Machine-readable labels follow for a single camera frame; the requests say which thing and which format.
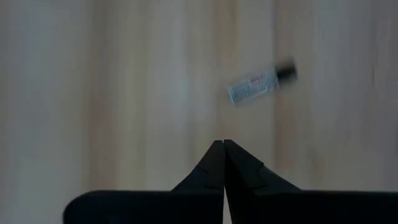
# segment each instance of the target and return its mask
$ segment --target black object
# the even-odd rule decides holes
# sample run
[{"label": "black object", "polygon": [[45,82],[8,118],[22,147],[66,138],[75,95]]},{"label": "black object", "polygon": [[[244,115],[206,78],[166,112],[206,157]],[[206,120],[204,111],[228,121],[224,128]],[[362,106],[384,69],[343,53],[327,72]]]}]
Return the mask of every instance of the black object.
[{"label": "black object", "polygon": [[224,186],[234,224],[398,222],[397,193],[300,190],[232,140],[215,141],[170,192],[89,192],[69,203],[63,222],[220,224]]}]

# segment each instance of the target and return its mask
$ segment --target light wood surface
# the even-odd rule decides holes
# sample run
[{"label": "light wood surface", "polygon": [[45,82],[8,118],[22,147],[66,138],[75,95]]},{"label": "light wood surface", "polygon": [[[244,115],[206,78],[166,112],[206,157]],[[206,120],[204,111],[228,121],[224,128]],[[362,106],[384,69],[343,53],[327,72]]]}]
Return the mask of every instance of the light wood surface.
[{"label": "light wood surface", "polygon": [[[87,190],[169,190],[214,139],[300,188],[398,190],[395,0],[3,0],[0,12],[0,223],[60,223]],[[287,58],[296,82],[228,102],[229,82]]]}]

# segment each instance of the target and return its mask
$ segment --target wooden background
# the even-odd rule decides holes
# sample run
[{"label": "wooden background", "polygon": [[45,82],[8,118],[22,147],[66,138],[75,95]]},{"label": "wooden background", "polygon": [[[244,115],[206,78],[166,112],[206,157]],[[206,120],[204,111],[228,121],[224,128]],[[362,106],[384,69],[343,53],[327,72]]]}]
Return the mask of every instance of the wooden background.
[{"label": "wooden background", "polygon": [[[214,139],[303,189],[398,190],[395,0],[0,0],[0,223],[168,190]],[[293,58],[240,107],[225,86]]]}]

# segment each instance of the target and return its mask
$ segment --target small bottle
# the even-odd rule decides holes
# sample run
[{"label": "small bottle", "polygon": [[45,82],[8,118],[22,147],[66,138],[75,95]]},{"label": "small bottle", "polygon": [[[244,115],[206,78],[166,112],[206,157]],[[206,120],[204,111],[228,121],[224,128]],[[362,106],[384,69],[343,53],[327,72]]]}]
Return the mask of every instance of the small bottle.
[{"label": "small bottle", "polygon": [[251,73],[227,87],[228,98],[236,105],[244,100],[272,93],[281,83],[297,78],[293,63]]}]

